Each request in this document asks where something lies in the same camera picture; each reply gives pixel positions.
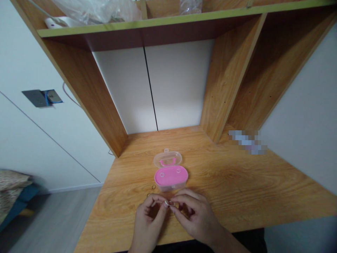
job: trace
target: transparent lid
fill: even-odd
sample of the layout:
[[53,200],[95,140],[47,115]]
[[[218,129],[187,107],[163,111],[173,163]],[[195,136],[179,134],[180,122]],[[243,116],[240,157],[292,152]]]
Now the transparent lid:
[[153,159],[153,163],[158,168],[170,167],[178,165],[183,160],[181,154],[177,151],[169,151],[169,149],[164,149],[163,153],[156,154]]

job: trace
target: wall switch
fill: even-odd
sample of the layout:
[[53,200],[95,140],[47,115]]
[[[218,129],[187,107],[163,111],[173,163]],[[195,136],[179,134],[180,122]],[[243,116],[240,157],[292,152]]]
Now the wall switch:
[[57,95],[55,90],[42,91],[44,94],[47,93],[47,97],[52,104],[63,103],[59,95]]
[[47,104],[46,98],[40,90],[22,91],[22,93],[35,107],[52,106],[52,104]]

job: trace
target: clear plastic case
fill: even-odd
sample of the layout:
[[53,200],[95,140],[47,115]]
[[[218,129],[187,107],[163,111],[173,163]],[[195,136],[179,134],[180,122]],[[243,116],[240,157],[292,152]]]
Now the clear plastic case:
[[52,0],[68,17],[86,25],[141,19],[132,0]]
[[199,14],[203,9],[203,0],[180,0],[180,15]]
[[160,191],[168,192],[185,187],[189,174],[179,165],[182,160],[179,152],[168,149],[154,157],[153,163],[159,168],[154,175],[154,181]]

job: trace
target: desk surface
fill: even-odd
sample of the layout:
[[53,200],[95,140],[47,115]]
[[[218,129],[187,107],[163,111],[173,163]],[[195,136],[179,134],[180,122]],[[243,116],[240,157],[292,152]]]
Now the desk surface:
[[[215,145],[199,126],[133,134],[115,159],[75,252],[127,250],[137,206],[159,193],[153,158],[164,148],[179,151],[189,172],[187,187],[209,200],[231,232],[337,214],[337,197],[270,150],[247,155],[233,150],[226,126]],[[164,193],[167,198],[175,192]],[[159,244],[189,240],[173,214],[165,220]]]

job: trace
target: dark clothing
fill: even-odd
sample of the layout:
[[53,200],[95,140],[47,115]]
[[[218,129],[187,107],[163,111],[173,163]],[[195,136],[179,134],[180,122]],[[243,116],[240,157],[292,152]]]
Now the dark clothing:
[[[233,233],[234,237],[251,253],[267,253],[264,228]],[[156,246],[153,253],[213,253],[210,247],[197,240]]]

